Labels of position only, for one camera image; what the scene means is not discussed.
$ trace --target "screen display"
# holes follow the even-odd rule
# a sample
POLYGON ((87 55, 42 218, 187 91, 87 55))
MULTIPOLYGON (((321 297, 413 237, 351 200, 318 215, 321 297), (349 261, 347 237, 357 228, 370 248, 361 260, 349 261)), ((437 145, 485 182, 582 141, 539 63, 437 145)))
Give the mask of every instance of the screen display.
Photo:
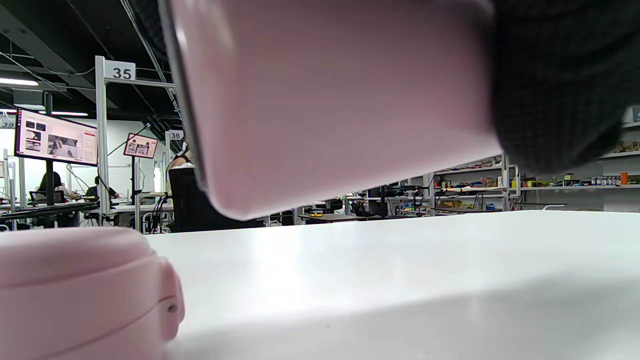
POLYGON ((98 165, 98 129, 18 109, 14 153, 22 158, 98 165))
POLYGON ((153 159, 156 155, 158 139, 129 133, 129 139, 124 148, 124 154, 138 158, 153 159))

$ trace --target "pink container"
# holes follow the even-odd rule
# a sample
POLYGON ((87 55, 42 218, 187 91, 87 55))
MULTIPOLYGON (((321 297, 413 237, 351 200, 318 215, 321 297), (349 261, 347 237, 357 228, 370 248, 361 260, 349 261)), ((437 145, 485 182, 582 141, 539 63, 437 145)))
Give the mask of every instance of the pink container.
POLYGON ((501 152, 489 1, 161 2, 200 185, 227 216, 501 152))
POLYGON ((180 281, 122 228, 0 234, 0 359, 160 360, 180 281))

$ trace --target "white tabletop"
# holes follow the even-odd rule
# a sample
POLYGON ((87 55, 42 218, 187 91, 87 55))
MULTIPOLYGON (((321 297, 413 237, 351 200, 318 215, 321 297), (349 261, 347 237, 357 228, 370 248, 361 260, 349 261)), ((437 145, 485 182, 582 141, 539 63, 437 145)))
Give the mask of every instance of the white tabletop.
MULTIPOLYGON (((142 213, 150 213, 151 211, 154 211, 156 209, 156 205, 155 204, 151 204, 151 205, 140 205, 140 211, 142 213)), ((113 206, 112 209, 109 210, 109 213, 111 214, 115 214, 115 213, 133 213, 136 211, 136 206, 135 205, 125 205, 125 204, 121 204, 121 205, 115 205, 113 206)), ((164 204, 162 206, 162 212, 163 213, 167 213, 167 212, 171 212, 173 211, 173 205, 172 204, 164 204)), ((100 209, 94 209, 94 210, 89 210, 89 211, 85 211, 85 213, 99 213, 100 209)))
POLYGON ((640 358, 638 214, 517 211, 148 236, 167 360, 640 358))

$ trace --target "fluorescent light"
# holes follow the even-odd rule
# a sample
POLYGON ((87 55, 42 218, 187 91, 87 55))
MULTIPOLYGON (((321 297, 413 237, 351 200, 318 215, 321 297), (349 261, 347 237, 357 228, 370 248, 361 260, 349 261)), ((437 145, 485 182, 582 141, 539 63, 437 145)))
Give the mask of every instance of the fluorescent light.
POLYGON ((18 79, 5 79, 5 78, 0 78, 0 84, 38 86, 38 83, 32 80, 18 80, 18 79))
MULTIPOLYGON (((38 111, 41 114, 46 114, 45 111, 38 111)), ((52 111, 51 115, 64 115, 64 116, 89 116, 87 113, 72 113, 69 111, 52 111)))

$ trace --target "number sign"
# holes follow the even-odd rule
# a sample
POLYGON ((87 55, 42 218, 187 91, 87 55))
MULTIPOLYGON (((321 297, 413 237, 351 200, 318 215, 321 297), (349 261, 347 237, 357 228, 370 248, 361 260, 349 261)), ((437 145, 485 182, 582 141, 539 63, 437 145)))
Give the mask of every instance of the number sign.
POLYGON ((169 140, 182 140, 184 132, 182 130, 169 130, 169 140))
POLYGON ((136 64, 124 61, 105 60, 104 77, 106 79, 135 80, 136 64))
POLYGON ((0 120, 0 129, 15 129, 15 120, 0 120))

